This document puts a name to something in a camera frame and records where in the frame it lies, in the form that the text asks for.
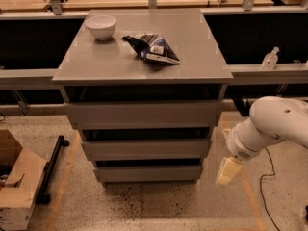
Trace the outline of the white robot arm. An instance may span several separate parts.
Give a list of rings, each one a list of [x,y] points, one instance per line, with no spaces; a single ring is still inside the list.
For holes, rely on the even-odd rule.
[[[266,96],[250,107],[248,119],[224,131],[230,157],[221,160],[216,183],[227,185],[243,168],[243,161],[282,141],[308,147],[308,103],[299,99]]]

